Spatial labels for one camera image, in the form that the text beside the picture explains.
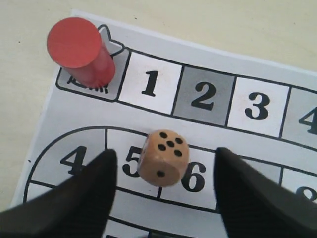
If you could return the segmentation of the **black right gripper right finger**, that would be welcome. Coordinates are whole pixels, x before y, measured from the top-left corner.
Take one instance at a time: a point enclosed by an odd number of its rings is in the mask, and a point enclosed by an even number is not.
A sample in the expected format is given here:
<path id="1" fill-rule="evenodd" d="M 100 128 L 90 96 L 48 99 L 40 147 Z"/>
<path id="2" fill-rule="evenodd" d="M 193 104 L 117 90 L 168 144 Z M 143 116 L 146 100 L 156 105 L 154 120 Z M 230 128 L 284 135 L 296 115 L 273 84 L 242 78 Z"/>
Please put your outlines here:
<path id="1" fill-rule="evenodd" d="M 225 147 L 215 153 L 214 189 L 230 238 L 315 238 L 317 205 L 280 187 Z"/>

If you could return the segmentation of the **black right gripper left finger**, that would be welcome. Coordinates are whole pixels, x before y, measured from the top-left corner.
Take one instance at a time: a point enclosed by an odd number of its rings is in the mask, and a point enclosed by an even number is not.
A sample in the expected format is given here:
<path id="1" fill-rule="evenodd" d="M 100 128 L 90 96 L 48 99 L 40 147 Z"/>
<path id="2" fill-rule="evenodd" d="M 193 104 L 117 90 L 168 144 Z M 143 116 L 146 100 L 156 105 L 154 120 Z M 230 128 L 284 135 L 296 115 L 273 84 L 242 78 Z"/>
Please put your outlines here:
<path id="1" fill-rule="evenodd" d="M 117 185 L 117 155 L 106 149 L 53 190 L 0 214 L 2 238 L 100 238 Z"/>

